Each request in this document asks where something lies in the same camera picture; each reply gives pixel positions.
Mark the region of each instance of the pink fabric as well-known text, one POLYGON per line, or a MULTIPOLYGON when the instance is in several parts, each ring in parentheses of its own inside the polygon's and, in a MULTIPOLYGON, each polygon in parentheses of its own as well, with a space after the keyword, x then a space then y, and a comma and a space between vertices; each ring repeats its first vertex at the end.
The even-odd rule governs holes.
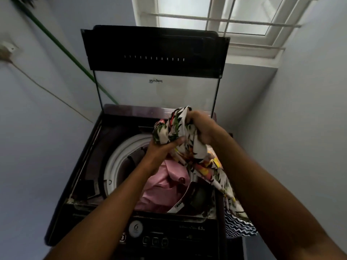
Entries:
POLYGON ((184 166, 173 160, 164 160, 158 172, 147 180, 135 210, 165 213, 182 198, 189 183, 184 166))

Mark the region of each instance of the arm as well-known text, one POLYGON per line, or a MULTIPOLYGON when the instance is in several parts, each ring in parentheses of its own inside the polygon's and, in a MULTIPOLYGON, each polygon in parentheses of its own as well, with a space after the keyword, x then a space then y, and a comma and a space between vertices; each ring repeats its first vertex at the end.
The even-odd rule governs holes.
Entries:
POLYGON ((198 111, 187 119, 215 150, 242 207, 277 259, 347 259, 312 214, 224 129, 198 111))
POLYGON ((117 247, 147 179, 158 171, 167 154, 184 139, 166 145, 150 142, 147 153, 129 177, 105 201, 76 225, 46 260, 106 260, 117 247))

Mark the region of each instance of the open lid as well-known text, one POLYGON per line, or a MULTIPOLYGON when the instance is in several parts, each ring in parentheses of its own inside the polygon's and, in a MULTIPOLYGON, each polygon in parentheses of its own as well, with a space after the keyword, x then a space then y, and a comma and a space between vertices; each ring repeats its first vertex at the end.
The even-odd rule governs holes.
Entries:
POLYGON ((106 103, 213 111, 229 38, 134 26, 81 30, 101 107, 106 103))

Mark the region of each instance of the whirlpool logo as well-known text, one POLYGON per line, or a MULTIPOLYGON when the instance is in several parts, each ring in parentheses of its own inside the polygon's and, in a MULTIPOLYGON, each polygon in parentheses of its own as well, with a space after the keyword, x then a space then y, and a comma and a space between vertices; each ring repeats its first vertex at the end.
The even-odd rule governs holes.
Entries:
POLYGON ((154 78, 154 79, 150 79, 150 82, 149 83, 157 83, 157 84, 159 84, 159 83, 162 83, 163 81, 162 80, 160 80, 160 79, 156 79, 156 78, 154 78))

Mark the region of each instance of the top-load washing machine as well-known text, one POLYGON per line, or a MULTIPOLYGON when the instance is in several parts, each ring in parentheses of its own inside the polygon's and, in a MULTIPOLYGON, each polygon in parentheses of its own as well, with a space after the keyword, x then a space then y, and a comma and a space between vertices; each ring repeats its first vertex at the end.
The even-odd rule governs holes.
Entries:
MULTIPOLYGON (((187 105, 216 118, 229 44, 211 31, 151 27, 95 26, 82 37, 102 111, 52 217, 50 246, 127 178, 155 122, 187 105)), ((133 212, 115 257, 226 259, 223 207, 219 192, 191 179, 168 212, 133 212)))

